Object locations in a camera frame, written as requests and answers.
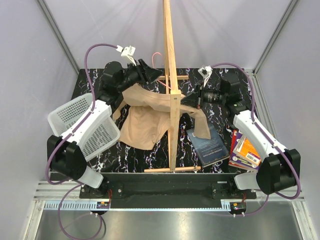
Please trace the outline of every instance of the marble tabletop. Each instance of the marble tabletop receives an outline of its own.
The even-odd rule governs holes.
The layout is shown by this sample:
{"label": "marble tabletop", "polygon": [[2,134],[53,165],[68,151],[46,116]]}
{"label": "marble tabletop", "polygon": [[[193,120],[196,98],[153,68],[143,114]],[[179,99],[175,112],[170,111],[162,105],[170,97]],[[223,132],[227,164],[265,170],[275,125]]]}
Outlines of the marble tabletop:
{"label": "marble tabletop", "polygon": [[[94,85],[94,91],[97,93],[99,89],[99,78],[103,69],[90,69],[89,74]],[[240,91],[243,99],[251,102],[251,89],[247,82],[246,76],[234,68],[215,68],[208,82],[210,87],[219,84],[219,78],[225,73],[236,73],[240,80]],[[178,85],[184,95],[192,92],[198,81],[202,77],[198,73],[197,68],[178,68],[178,75],[188,75],[188,80],[179,80]],[[145,89],[156,93],[165,93],[165,87],[158,83],[152,83],[143,86]],[[73,91],[72,98],[76,98],[82,94],[90,93],[90,87],[87,82],[85,70],[81,69]],[[126,105],[121,111],[121,117],[116,121],[116,125],[121,129],[130,106]],[[206,104],[202,110],[207,116],[208,122],[212,123],[224,140],[224,144],[230,149],[232,129],[229,126],[224,109],[219,105]],[[193,147],[187,135],[187,130],[194,127],[194,119],[188,114],[183,114],[179,121],[179,136],[176,167],[202,166],[197,157],[195,148]],[[214,165],[202,168],[198,173],[235,173],[240,171],[238,168],[229,167],[229,160],[218,162]],[[141,150],[126,145],[123,142],[117,142],[114,146],[99,154],[97,157],[89,161],[89,165],[97,172],[120,172],[120,173],[142,173],[145,169],[168,168],[168,135],[167,133],[157,142],[152,150]]]}

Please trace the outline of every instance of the gray wall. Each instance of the gray wall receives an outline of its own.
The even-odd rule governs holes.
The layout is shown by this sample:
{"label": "gray wall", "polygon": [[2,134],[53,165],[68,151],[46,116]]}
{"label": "gray wall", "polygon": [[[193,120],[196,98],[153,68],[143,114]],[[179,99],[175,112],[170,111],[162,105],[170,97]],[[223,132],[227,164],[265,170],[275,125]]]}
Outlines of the gray wall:
{"label": "gray wall", "polygon": [[301,154],[301,183],[320,237],[320,1],[302,0],[258,73],[279,140]]}
{"label": "gray wall", "polygon": [[[163,0],[45,0],[74,58],[93,44],[136,47],[135,58],[151,64],[164,52]],[[253,68],[290,0],[171,0],[178,68],[233,62]],[[100,47],[88,66],[120,61],[114,49]],[[155,58],[161,67],[163,58]]]}
{"label": "gray wall", "polygon": [[0,1],[0,235],[21,239],[47,161],[47,115],[76,74],[34,0]]}

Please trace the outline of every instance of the book cover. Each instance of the book cover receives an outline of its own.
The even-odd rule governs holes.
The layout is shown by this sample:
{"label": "book cover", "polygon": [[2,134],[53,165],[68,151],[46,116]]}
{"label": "book cover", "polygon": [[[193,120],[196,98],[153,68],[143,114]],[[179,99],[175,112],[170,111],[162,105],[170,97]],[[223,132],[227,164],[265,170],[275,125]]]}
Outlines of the book cover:
{"label": "book cover", "polygon": [[237,130],[233,131],[229,165],[248,171],[257,171],[259,169],[257,165],[252,164],[251,162],[243,159],[242,157],[239,157],[236,153],[234,153],[234,149],[237,147],[238,144],[242,144],[243,139],[244,136],[241,132],[238,132]]}
{"label": "book cover", "polygon": [[198,138],[194,136],[194,128],[186,131],[203,167],[228,159],[230,156],[228,149],[215,127],[212,124],[209,124],[208,127],[211,139]]}
{"label": "book cover", "polygon": [[233,152],[240,158],[258,166],[261,162],[258,152],[251,144],[249,139],[245,136],[241,136]]}

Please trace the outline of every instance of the perforated basket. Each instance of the perforated basket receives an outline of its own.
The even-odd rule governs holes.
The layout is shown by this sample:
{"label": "perforated basket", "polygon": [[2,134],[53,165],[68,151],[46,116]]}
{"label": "perforated basket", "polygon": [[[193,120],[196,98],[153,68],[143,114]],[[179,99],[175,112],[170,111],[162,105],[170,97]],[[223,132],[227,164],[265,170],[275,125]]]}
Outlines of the perforated basket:
{"label": "perforated basket", "polygon": [[[92,94],[86,93],[58,107],[48,115],[48,122],[55,136],[71,128],[88,110],[92,103]],[[89,135],[86,142],[78,143],[85,159],[93,159],[114,145],[120,137],[120,131],[110,116]]]}

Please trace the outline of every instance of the reflective metal surface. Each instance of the reflective metal surface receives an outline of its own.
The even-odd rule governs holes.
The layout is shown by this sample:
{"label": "reflective metal surface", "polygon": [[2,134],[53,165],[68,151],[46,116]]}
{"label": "reflective metal surface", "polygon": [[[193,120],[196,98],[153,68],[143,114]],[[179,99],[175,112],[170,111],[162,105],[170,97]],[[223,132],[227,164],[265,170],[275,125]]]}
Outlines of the reflective metal surface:
{"label": "reflective metal surface", "polygon": [[[248,212],[259,204],[248,202]],[[62,211],[62,224],[74,237],[85,239],[95,234],[100,223],[83,211]],[[97,239],[103,240],[302,240],[294,209],[290,202],[268,202],[265,209],[253,216],[225,217],[205,212],[125,212],[110,211],[103,215],[106,233],[102,229]],[[68,239],[60,230],[57,211],[42,214],[36,240]]]}

